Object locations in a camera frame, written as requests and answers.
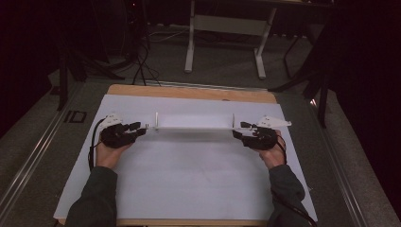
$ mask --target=forearm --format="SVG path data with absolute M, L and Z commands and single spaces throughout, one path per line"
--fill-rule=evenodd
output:
M 305 212 L 301 201 L 305 197 L 305 191 L 291 171 L 289 166 L 280 165 L 270 169 L 271 191 L 278 198 L 285 200 L 291 206 Z M 285 207 L 277 198 L 273 197 L 274 212 L 271 214 L 268 226 L 310 226 L 305 218 Z
M 117 174 L 106 167 L 95 167 L 80 198 L 71 206 L 65 226 L 115 226 Z

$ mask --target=white paper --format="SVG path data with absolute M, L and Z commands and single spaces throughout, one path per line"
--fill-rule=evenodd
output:
M 264 115 L 285 119 L 278 104 L 104 96 L 79 158 L 61 195 L 54 218 L 66 218 L 89 177 L 87 162 L 95 124 L 118 113 L 123 124 L 139 121 L 154 126 L 232 127 L 257 123 Z M 288 164 L 306 193 L 303 204 L 317 220 L 305 177 L 288 128 Z M 269 172 L 258 154 L 244 148 L 230 131 L 147 131 L 122 156 L 118 173 L 117 218 L 266 220 L 273 211 Z

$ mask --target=table leg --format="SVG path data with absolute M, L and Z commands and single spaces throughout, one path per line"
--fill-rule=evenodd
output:
M 276 10 L 277 10 L 276 8 L 273 8 L 270 11 L 269 20 L 266 22 L 265 30 L 262 35 L 262 41 L 261 41 L 259 47 L 254 50 L 254 58 L 256 61 L 257 75 L 259 76 L 260 79 L 266 78 L 265 67 L 263 65 L 263 60 L 262 60 L 262 52 L 263 52 L 263 49 L 265 48 L 266 40 L 268 39 L 269 32 L 271 29 L 271 25 L 272 25 Z
M 191 1 L 191 18 L 189 19 L 189 44 L 186 51 L 185 73 L 192 72 L 192 62 L 194 61 L 194 17 L 195 17 L 195 1 Z

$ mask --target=person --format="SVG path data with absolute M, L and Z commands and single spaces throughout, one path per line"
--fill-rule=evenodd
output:
M 309 222 L 293 208 L 307 214 L 301 201 L 305 191 L 286 165 L 285 141 L 281 132 L 276 131 L 278 143 L 268 150 L 254 151 L 259 153 L 270 173 L 270 185 L 273 196 L 274 211 L 268 221 L 269 227 L 310 226 Z M 96 146 L 96 166 L 84 186 L 80 198 L 71 206 L 66 227 L 111 227 L 116 226 L 115 190 L 117 174 L 113 171 L 123 152 L 130 145 L 122 148 L 108 148 L 103 143 Z

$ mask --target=sleeve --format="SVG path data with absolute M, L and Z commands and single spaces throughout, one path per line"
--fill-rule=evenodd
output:
M 80 198 L 71 206 L 66 227 L 116 226 L 117 174 L 107 167 L 92 169 Z
M 301 201 L 305 191 L 298 178 L 287 165 L 276 166 L 270 169 L 270 185 L 278 198 L 295 206 L 307 214 Z M 285 207 L 277 198 L 273 197 L 274 211 L 270 216 L 268 227 L 310 226 L 309 222 L 299 214 Z

